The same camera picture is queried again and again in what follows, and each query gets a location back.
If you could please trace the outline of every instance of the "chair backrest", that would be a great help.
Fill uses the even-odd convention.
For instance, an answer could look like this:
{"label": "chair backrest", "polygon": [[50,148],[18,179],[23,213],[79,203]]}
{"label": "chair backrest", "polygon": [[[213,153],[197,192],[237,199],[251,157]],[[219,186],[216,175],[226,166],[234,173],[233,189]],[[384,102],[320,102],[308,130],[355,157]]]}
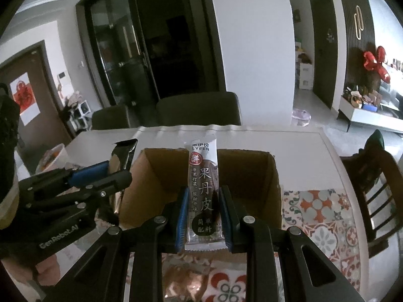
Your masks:
{"label": "chair backrest", "polygon": [[[358,155],[343,158],[343,164],[357,195],[371,257],[382,251],[379,246],[386,248],[387,245],[382,243],[403,226],[403,176],[393,156],[376,145]],[[374,187],[381,173],[384,175],[384,181],[379,184],[380,188],[367,198],[370,186]],[[375,199],[377,207],[373,208],[370,203]]]}
{"label": "chair backrest", "polygon": [[114,105],[98,110],[92,115],[93,130],[135,128],[139,121],[126,105]]}
{"label": "chair backrest", "polygon": [[170,96],[157,103],[157,113],[163,126],[241,125],[238,97],[232,92]]}

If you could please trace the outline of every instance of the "metal bolt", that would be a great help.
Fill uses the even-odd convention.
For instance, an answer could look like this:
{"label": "metal bolt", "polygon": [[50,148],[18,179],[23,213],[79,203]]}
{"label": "metal bolt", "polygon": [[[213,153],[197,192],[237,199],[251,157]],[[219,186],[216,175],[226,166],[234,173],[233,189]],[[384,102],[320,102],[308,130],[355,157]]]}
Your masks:
{"label": "metal bolt", "polygon": [[296,226],[290,227],[289,231],[290,231],[291,234],[297,235],[297,236],[301,233],[301,229],[299,229]]}
{"label": "metal bolt", "polygon": [[120,228],[118,226],[113,226],[113,227],[108,228],[109,235],[116,235],[116,234],[119,234],[119,232],[120,232]]}
{"label": "metal bolt", "polygon": [[245,216],[243,218],[244,223],[254,223],[255,222],[255,217],[253,216]]}
{"label": "metal bolt", "polygon": [[166,221],[166,218],[164,216],[156,216],[154,218],[154,222],[156,223],[164,223]]}

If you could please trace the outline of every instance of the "red circular label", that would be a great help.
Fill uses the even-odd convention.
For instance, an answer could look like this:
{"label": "red circular label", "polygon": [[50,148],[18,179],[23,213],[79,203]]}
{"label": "red circular label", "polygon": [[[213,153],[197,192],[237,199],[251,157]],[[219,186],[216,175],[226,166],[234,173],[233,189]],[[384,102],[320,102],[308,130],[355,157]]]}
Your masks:
{"label": "red circular label", "polygon": [[189,157],[189,164],[192,166],[197,166],[202,163],[203,157],[200,153],[192,152]]}

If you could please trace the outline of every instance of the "slatted wall panel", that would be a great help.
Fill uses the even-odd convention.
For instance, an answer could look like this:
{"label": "slatted wall panel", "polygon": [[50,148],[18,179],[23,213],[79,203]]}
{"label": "slatted wall panel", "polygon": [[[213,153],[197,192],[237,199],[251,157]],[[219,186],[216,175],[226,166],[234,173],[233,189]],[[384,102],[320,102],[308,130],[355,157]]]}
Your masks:
{"label": "slatted wall panel", "polygon": [[[375,32],[372,20],[371,7],[368,0],[341,0],[347,34],[347,64],[344,87],[351,84],[364,86],[368,81],[367,71],[364,69],[365,51],[371,51],[375,55]],[[361,8],[364,30],[361,32],[361,40],[357,39],[354,25],[356,6]]]}

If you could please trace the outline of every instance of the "red door decoration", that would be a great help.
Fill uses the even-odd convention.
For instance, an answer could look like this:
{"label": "red door decoration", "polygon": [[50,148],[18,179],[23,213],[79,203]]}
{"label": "red door decoration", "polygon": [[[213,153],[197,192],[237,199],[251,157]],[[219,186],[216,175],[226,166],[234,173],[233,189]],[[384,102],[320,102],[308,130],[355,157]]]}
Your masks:
{"label": "red door decoration", "polygon": [[28,73],[25,73],[10,83],[13,99],[20,106],[20,117],[24,125],[39,115],[39,107],[29,81]]}

